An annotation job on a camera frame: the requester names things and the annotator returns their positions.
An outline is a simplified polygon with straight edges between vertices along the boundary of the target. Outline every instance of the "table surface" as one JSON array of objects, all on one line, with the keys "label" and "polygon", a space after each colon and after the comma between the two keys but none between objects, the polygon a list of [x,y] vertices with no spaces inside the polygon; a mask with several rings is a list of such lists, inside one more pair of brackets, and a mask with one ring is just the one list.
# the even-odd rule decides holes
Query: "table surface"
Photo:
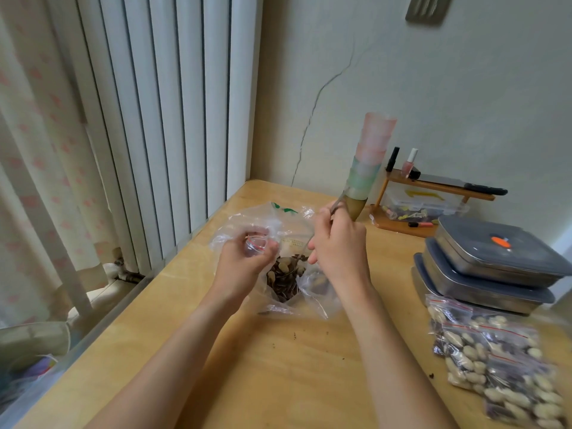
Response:
[{"label": "table surface", "polygon": [[[249,181],[33,406],[18,428],[83,427],[141,369],[197,306],[213,280],[211,235],[229,215],[267,201],[289,208],[333,197]],[[360,220],[366,222],[367,214]],[[431,353],[429,316],[411,280],[412,256],[425,240],[367,225],[372,282],[397,329],[462,428],[504,427],[488,420],[482,399],[447,384]],[[561,368],[571,397],[570,342],[542,325],[545,355]],[[250,315],[240,310],[219,335],[179,427],[374,428],[358,344],[345,313],[330,321]]]}]

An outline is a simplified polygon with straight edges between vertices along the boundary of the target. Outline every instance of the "orange button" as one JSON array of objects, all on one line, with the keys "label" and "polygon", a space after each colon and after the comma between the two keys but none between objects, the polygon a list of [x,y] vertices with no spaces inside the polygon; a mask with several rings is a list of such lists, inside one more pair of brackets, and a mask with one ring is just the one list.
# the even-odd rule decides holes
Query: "orange button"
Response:
[{"label": "orange button", "polygon": [[493,241],[495,244],[500,245],[500,246],[503,247],[503,248],[510,248],[510,243],[509,243],[507,240],[503,239],[503,238],[499,238],[499,237],[497,237],[497,236],[493,236],[493,237],[491,238],[491,241]]}]

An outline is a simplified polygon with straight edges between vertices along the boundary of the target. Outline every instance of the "stainless steel container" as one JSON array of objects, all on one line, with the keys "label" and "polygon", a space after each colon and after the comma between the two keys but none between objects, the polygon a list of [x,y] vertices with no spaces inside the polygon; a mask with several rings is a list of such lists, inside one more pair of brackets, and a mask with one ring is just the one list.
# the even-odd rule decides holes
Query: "stainless steel container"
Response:
[{"label": "stainless steel container", "polygon": [[425,266],[423,265],[423,259],[421,253],[415,253],[413,255],[413,262],[415,262],[414,266],[411,266],[411,277],[413,278],[413,286],[415,286],[415,290],[417,291],[417,295],[419,295],[419,299],[425,304],[425,296],[426,295],[435,295],[435,296],[443,296],[435,286],[433,286],[433,282],[429,279],[427,275],[427,271],[425,270]]},{"label": "stainless steel container", "polygon": [[572,275],[572,265],[520,227],[441,216],[435,239],[454,268],[465,275],[546,288]]},{"label": "stainless steel container", "polygon": [[499,310],[530,314],[544,303],[554,303],[548,289],[512,286],[465,276],[453,269],[434,238],[425,239],[423,264],[441,295]]}]

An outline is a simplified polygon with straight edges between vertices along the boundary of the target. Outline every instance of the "pile of sunflower seeds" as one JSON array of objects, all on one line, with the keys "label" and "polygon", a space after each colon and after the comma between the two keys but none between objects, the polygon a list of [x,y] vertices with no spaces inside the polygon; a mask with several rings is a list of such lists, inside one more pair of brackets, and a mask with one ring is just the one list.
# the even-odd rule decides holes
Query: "pile of sunflower seeds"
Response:
[{"label": "pile of sunflower seeds", "polygon": [[306,270],[302,262],[308,260],[307,256],[295,254],[292,257],[279,257],[266,274],[266,284],[274,290],[278,301],[285,303],[296,295],[300,289],[296,277],[300,277]]}]

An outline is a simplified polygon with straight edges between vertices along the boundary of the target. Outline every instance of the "person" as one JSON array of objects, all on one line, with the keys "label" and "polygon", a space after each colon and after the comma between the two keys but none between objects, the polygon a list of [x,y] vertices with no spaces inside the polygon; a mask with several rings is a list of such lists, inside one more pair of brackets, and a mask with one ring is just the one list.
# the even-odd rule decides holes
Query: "person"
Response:
[{"label": "person", "polygon": [[[365,226],[351,221],[343,203],[333,216],[329,206],[315,217],[308,262],[319,262],[346,310],[379,427],[457,427],[371,284]],[[174,427],[219,331],[277,250],[277,244],[269,244],[264,254],[246,257],[244,235],[228,241],[212,286],[196,310],[87,427]]]}]

